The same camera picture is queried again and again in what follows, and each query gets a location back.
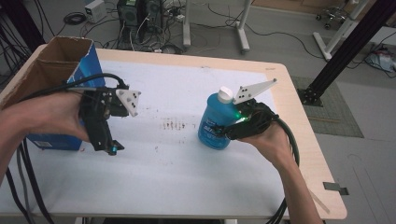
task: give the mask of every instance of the white bottle cap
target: white bottle cap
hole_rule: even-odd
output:
[[[218,99],[224,104],[229,104],[233,101],[233,91],[227,87],[222,86],[218,93]]]

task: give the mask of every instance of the blue spray bottle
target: blue spray bottle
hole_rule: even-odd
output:
[[[219,92],[207,98],[207,107],[198,130],[198,137],[202,143],[214,149],[224,149],[230,144],[227,137],[218,137],[211,127],[215,125],[229,126],[241,118],[233,104],[233,92],[221,87]]]

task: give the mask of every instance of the white table surface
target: white table surface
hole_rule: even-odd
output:
[[[283,200],[277,171],[254,147],[232,141],[224,150],[197,137],[206,98],[225,85],[265,81],[260,73],[101,61],[104,72],[142,91],[135,118],[108,120],[125,149],[115,157],[83,143],[80,151],[41,150],[29,144],[38,185],[50,213],[61,216],[270,217]],[[115,81],[106,80],[115,87]],[[274,110],[270,91],[256,97]],[[11,171],[17,179],[15,158]],[[33,193],[30,201],[39,213]],[[0,215],[16,215],[7,181]]]

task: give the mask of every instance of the blue liquid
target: blue liquid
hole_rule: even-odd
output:
[[[215,125],[229,126],[236,123],[240,115],[233,103],[223,104],[218,100],[218,94],[213,93],[207,99],[207,107],[198,130],[202,143],[214,149],[224,149],[230,144],[227,137],[217,137],[211,127]]]

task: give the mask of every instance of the cardboard box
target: cardboard box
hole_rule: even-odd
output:
[[[70,82],[101,73],[92,40],[56,36],[39,52],[18,83],[11,90],[5,88],[7,92],[2,92],[0,108],[16,104],[33,92],[59,86],[66,80]],[[105,85],[103,78],[83,84],[89,87]],[[65,134],[29,134],[27,138],[43,149],[78,150],[81,145],[81,140]]]

